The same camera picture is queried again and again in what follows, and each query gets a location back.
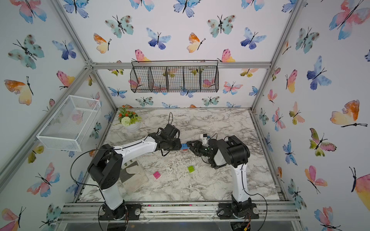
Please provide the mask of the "pink lego brick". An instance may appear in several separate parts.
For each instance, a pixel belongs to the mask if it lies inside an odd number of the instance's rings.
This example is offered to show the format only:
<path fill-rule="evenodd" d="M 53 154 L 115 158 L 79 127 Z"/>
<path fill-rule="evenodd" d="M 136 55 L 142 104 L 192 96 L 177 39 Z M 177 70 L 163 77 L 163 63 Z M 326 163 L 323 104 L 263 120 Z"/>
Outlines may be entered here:
<path fill-rule="evenodd" d="M 158 178 L 161 176 L 161 174 L 160 174 L 158 171 L 156 171 L 156 172 L 153 174 L 153 176 L 155 177 L 155 179 L 158 179 Z"/>

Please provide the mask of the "blue lego brick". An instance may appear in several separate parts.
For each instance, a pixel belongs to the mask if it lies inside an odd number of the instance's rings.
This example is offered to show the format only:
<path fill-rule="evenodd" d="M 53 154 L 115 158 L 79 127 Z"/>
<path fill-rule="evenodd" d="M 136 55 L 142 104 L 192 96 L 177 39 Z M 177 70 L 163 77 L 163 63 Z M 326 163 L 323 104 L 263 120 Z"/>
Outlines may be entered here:
<path fill-rule="evenodd" d="M 181 150 L 188 150 L 188 145 L 186 143 L 182 144 Z"/>

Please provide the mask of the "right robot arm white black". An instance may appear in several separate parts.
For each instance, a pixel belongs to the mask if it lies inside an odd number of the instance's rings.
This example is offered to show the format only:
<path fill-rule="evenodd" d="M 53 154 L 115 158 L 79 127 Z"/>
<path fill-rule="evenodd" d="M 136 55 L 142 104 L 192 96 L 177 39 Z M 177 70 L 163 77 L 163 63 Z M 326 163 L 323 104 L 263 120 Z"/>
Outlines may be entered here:
<path fill-rule="evenodd" d="M 201 141 L 188 141 L 189 150 L 198 157 L 207 157 L 212 168 L 229 166 L 233 182 L 231 203 L 219 204 L 217 215 L 220 219 L 259 219 L 257 205 L 252 202 L 248 191 L 247 163 L 250 151 L 247 145 L 235 135 L 224 139 L 209 139 L 208 145 Z"/>

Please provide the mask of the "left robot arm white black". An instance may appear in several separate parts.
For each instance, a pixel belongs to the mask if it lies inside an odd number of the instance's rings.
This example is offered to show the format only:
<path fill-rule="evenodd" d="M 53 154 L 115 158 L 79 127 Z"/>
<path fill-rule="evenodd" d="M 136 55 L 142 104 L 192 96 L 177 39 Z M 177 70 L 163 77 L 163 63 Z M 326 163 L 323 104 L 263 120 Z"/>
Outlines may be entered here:
<path fill-rule="evenodd" d="M 96 149 L 97 153 L 87 171 L 97 183 L 95 186 L 99 188 L 105 200 L 102 206 L 104 212 L 116 220 L 127 215 L 124 199 L 118 189 L 121 168 L 126 162 L 158 150 L 164 157 L 171 151 L 180 150 L 181 147 L 179 129 L 167 124 L 166 127 L 159 128 L 138 141 L 121 146 L 106 144 Z"/>

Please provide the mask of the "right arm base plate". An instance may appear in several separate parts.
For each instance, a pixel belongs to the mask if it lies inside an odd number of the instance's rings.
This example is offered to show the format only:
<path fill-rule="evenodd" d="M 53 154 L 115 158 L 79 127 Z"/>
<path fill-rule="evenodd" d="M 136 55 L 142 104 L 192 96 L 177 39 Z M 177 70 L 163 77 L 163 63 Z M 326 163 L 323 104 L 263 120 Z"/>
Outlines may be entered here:
<path fill-rule="evenodd" d="M 220 219 L 259 219 L 259 210 L 255 203 L 219 203 L 217 216 Z"/>

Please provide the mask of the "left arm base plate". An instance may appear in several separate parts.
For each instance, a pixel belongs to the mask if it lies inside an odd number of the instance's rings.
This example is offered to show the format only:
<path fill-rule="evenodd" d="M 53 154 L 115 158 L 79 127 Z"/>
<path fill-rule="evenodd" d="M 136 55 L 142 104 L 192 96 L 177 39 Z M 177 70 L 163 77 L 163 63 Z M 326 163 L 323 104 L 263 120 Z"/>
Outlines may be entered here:
<path fill-rule="evenodd" d="M 126 204 L 123 203 L 115 210 L 108 207 L 106 203 L 103 204 L 99 212 L 99 220 L 115 221 L 115 220 L 139 220 L 142 210 L 141 204 Z"/>

